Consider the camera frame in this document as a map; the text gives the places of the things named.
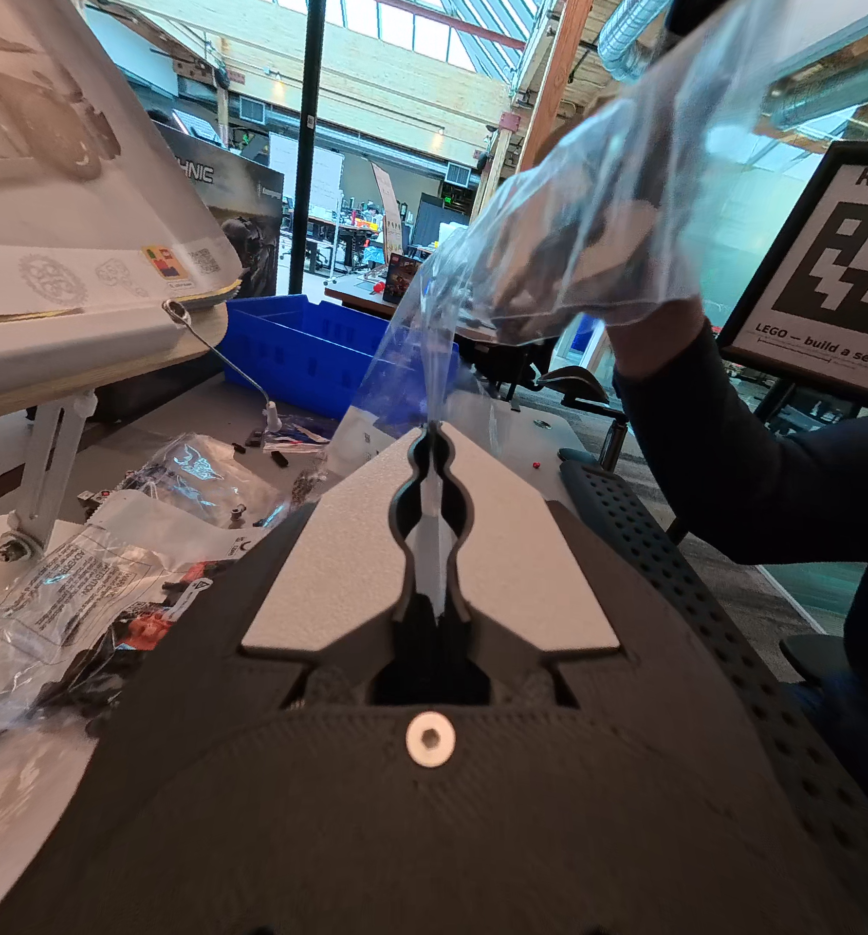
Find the brown cardboard sheet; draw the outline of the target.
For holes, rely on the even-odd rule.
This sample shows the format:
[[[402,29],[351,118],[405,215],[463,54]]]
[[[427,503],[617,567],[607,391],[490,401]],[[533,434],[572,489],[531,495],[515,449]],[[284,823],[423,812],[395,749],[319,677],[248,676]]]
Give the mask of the brown cardboard sheet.
[[[393,191],[389,173],[374,162],[370,165],[381,195],[383,251],[385,259],[388,260],[392,253],[403,251],[403,222],[400,204]]]

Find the black framed marker sign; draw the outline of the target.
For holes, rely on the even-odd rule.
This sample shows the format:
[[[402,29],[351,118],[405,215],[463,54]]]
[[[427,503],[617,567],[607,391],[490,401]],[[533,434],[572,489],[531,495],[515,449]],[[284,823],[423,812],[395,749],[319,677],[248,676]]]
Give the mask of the black framed marker sign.
[[[868,408],[868,142],[834,142],[718,338],[721,357]]]

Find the person's right hand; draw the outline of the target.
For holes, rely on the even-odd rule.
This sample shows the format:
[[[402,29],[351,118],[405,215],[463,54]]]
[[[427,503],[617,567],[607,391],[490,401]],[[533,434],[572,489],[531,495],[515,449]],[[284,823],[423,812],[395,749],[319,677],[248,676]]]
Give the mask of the person's right hand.
[[[702,134],[673,108],[613,98],[589,119],[615,140],[593,180],[584,216],[609,217],[609,303],[582,311],[610,326],[652,320],[671,304],[697,307],[697,258],[687,228],[703,188]]]

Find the small bag of blue parts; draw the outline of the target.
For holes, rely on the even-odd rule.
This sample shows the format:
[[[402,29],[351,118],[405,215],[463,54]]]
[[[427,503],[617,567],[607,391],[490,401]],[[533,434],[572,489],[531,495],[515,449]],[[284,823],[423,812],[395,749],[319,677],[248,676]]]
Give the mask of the small bag of blue parts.
[[[337,422],[297,414],[281,415],[277,430],[266,430],[261,448],[265,452],[279,451],[284,456],[291,454],[318,454],[330,444]]]

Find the black office chair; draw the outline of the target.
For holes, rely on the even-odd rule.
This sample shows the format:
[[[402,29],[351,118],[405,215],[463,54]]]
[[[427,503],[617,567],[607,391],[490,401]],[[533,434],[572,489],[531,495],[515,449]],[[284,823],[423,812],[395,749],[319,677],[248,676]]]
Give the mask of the black office chair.
[[[517,408],[514,395],[518,388],[533,392],[550,389],[561,396],[565,408],[609,418],[609,431],[599,454],[560,449],[558,457],[563,462],[578,461],[614,472],[627,439],[629,420],[610,403],[608,392],[590,371],[576,365],[551,369],[553,347],[548,341],[521,346],[473,341],[461,355],[513,409]]]

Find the clear plastic bag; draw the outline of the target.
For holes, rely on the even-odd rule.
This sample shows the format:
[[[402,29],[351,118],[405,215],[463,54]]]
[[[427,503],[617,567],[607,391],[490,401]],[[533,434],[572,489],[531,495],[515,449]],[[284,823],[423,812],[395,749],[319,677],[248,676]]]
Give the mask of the clear plastic bag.
[[[586,313],[603,322],[626,389],[702,343],[699,260],[685,232],[710,133],[748,129],[760,105],[766,68],[752,59],[767,6],[669,18],[671,49],[415,275],[331,442],[342,480],[309,522],[315,557],[295,547],[295,567],[313,578],[296,590],[334,636],[407,611],[417,574],[407,538],[429,487],[446,512],[458,501],[454,549],[433,572],[463,622],[501,625],[543,649],[617,646],[627,599],[645,586],[633,572],[617,583],[594,552],[582,570],[557,521],[571,513],[459,427],[474,412],[448,390],[452,344],[470,322],[475,339],[528,350]]]

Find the white board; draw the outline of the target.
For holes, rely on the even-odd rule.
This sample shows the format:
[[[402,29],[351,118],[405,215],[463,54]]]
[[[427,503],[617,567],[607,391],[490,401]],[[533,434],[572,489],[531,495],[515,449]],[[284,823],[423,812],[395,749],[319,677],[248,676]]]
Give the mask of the white board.
[[[288,136],[269,133],[268,166],[284,179],[283,193],[296,197],[298,141]],[[333,150],[316,147],[311,168],[310,212],[328,215],[338,210],[341,198],[341,178],[344,156]]]

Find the clear bag of pale parts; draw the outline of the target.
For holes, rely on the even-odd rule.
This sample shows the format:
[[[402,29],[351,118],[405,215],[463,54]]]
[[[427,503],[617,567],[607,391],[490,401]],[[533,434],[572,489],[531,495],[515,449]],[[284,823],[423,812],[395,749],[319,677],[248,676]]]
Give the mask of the clear bag of pale parts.
[[[270,529],[301,508],[321,479],[304,470],[292,479],[290,491],[281,493],[250,469],[254,454],[278,467],[269,453],[246,447],[247,452],[239,454],[232,444],[194,432],[183,433],[167,442],[142,467],[127,471],[110,490],[143,494],[222,529]]]

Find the black steel column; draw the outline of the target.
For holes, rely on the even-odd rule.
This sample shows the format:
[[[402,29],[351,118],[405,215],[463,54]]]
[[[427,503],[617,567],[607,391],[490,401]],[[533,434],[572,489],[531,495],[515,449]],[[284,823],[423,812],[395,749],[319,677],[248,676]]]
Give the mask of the black steel column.
[[[325,1],[310,1],[308,3],[288,282],[288,291],[292,296],[304,293],[303,277],[310,216],[311,180],[323,58],[325,10]]]

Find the lego instruction booklet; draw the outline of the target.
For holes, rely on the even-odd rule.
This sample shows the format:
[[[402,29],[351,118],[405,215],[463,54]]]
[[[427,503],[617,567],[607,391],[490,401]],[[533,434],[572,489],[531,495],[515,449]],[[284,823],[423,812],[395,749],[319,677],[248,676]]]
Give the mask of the lego instruction booklet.
[[[73,4],[0,1],[0,318],[222,296],[241,275]]]

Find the black lego set box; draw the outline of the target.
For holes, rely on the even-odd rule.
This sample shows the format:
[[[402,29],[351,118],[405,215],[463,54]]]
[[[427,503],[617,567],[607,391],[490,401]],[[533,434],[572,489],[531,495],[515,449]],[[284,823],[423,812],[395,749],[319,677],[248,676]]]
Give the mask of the black lego set box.
[[[237,298],[275,296],[283,176],[184,132],[172,115],[157,110],[149,110],[148,115],[239,257],[242,278]]]

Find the blue plastic bin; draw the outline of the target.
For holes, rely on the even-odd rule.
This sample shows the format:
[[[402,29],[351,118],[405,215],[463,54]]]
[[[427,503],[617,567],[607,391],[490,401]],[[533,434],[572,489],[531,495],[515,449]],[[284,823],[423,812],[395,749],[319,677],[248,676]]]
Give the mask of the blue plastic bin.
[[[389,323],[303,295],[228,302],[219,350],[277,403],[342,420],[355,408],[400,435],[427,419],[420,351]]]

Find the wooden post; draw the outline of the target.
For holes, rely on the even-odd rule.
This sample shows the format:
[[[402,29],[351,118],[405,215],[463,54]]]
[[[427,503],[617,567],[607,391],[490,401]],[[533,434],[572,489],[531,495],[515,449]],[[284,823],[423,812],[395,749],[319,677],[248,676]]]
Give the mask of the wooden post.
[[[593,6],[593,1],[567,1],[557,25],[554,43],[539,88],[531,121],[522,143],[516,173],[530,170],[552,134],[556,115],[568,83],[568,74]]]

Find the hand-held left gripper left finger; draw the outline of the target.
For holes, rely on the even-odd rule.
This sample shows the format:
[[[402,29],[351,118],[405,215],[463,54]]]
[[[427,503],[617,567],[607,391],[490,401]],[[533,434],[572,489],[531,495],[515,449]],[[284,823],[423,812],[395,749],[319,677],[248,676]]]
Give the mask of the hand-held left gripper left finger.
[[[372,684],[393,662],[431,665],[436,613],[407,542],[421,520],[430,435],[414,428],[311,505],[241,652]]]

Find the person's right forearm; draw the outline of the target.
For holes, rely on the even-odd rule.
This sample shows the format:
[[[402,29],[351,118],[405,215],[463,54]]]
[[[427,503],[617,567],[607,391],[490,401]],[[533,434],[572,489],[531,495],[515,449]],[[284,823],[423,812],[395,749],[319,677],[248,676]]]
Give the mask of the person's right forearm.
[[[772,435],[731,385],[698,300],[608,334],[638,444],[690,532],[740,564],[868,564],[868,417]]]

